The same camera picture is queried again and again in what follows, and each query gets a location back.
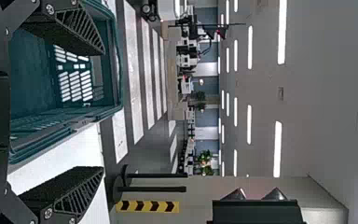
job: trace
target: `screw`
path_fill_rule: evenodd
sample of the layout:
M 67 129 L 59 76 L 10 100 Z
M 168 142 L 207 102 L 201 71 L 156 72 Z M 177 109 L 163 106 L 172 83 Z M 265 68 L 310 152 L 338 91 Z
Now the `screw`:
M 53 215 L 53 210 L 52 210 L 51 208 L 48 208 L 48 209 L 45 211 L 45 219 L 51 218 L 52 215 Z
M 54 7 L 51 4 L 46 5 L 46 10 L 48 11 L 49 15 L 54 15 L 55 13 Z

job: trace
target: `potted plant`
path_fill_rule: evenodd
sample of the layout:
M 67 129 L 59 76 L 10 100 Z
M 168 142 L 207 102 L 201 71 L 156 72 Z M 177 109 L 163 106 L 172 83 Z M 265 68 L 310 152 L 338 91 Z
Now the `potted plant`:
M 199 155 L 198 161 L 201 163 L 201 166 L 207 166 L 212 159 L 212 153 L 210 150 L 202 151 Z
M 191 98 L 197 100 L 197 101 L 205 101 L 205 91 L 196 91 L 191 93 Z
M 196 105 L 196 108 L 203 113 L 205 111 L 206 104 L 205 103 L 199 103 Z
M 202 175 L 214 175 L 214 171 L 210 165 L 202 168 Z

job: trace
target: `teal crate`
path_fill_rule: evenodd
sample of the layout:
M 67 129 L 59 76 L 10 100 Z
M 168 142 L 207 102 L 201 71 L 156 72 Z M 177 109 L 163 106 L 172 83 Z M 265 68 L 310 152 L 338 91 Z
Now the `teal crate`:
M 123 107 L 115 15 L 97 0 L 82 3 L 101 34 L 105 55 L 78 56 L 22 29 L 9 43 L 10 164 L 32 157 Z

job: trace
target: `fluorescent light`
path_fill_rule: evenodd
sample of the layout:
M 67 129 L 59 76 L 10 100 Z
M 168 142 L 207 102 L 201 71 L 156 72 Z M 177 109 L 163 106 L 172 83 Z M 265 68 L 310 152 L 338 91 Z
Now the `fluorescent light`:
M 282 124 L 275 122 L 275 143 L 274 143 L 274 177 L 281 176 L 281 152 L 282 152 Z
M 234 11 L 238 12 L 238 0 L 234 0 Z
M 180 17 L 180 0 L 175 0 L 175 16 Z
M 238 71 L 238 40 L 234 40 L 234 71 Z
M 225 91 L 222 91 L 221 101 L 222 101 L 222 109 L 225 109 Z
M 248 28 L 248 69 L 253 67 L 253 26 Z
M 226 24 L 229 24 L 229 0 L 226 1 Z
M 237 149 L 234 149 L 234 176 L 237 176 Z
M 229 48 L 226 48 L 226 71 L 229 73 Z
M 287 0 L 280 0 L 278 31 L 278 64 L 285 63 L 286 57 Z
M 226 108 L 226 111 L 227 111 L 227 116 L 229 117 L 229 93 L 227 93 L 227 108 Z
M 222 161 L 222 176 L 225 176 L 225 163 Z
M 225 144 L 225 125 L 222 125 L 222 144 Z
M 220 75 L 220 56 L 217 57 L 217 74 Z
M 219 133 L 222 133 L 222 120 L 219 118 Z
M 238 98 L 234 98 L 234 126 L 238 126 Z
M 248 117 L 247 117 L 247 142 L 252 144 L 252 106 L 248 105 Z

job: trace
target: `yellow black chevron sign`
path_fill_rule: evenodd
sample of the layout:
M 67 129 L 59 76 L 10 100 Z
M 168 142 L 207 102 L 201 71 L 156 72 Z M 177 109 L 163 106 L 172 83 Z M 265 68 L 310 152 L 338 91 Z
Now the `yellow black chevron sign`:
M 179 213 L 179 202 L 121 201 L 116 204 L 119 213 Z

